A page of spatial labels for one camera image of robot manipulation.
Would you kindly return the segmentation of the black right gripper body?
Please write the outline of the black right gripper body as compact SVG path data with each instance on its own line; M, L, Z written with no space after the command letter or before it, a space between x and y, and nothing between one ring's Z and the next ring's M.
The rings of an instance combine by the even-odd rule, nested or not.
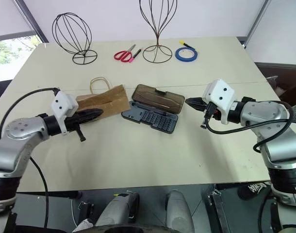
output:
M204 111L204 120L201 124L201 128L206 129L207 127L207 122L209 122L209 120L211 118L214 118L215 120L220 121L221 120L221 112L217 109L217 106L212 103L209 102L206 106L206 109Z

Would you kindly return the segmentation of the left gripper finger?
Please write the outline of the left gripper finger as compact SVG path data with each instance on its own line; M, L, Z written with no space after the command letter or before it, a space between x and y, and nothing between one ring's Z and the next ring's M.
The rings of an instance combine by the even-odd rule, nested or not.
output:
M77 111L77 114L81 117L99 117L103 114L102 109L92 108L92 109L85 109L81 111Z
M79 122L90 122L97 119L102 113L82 113Z

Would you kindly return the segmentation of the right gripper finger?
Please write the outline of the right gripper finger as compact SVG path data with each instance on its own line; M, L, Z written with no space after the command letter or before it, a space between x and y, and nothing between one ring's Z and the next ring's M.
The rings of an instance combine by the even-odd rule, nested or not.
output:
M197 111L204 112L206 110L207 104L206 103L189 103L188 104L190 107Z
M201 97L188 98L185 100L187 104L206 104Z

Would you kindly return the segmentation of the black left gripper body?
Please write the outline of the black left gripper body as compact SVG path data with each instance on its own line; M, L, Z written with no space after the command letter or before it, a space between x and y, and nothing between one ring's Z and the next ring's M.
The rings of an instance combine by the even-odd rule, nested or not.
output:
M83 142L86 140L85 136L83 135L80 125L84 124L86 122L86 120L84 119L84 117L75 114L72 117L67 117L65 119L65 126L66 126L66 130L67 132L73 132L75 131L77 133L77 135L80 138L80 141Z

